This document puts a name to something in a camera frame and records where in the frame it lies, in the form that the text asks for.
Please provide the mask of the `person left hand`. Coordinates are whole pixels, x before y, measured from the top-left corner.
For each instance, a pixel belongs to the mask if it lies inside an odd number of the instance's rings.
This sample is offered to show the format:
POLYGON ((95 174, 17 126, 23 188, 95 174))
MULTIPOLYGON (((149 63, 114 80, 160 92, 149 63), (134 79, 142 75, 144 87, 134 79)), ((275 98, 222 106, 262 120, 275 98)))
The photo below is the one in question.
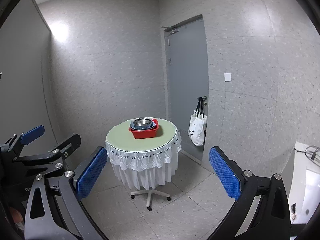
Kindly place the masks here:
POLYGON ((9 208, 9 211, 17 228, 24 231, 24 221, 20 212, 12 207, 9 208))

